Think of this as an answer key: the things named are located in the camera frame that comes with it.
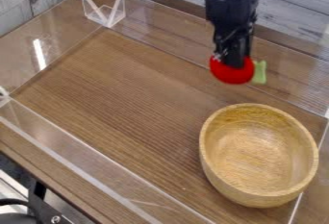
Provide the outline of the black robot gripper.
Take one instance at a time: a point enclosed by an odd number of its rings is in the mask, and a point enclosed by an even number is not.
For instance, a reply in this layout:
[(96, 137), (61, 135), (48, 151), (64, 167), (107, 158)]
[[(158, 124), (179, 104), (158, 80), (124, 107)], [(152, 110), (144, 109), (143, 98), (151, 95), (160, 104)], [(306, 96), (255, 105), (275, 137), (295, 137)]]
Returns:
[(232, 68), (250, 55), (255, 0), (204, 0), (206, 19), (214, 25), (214, 58)]

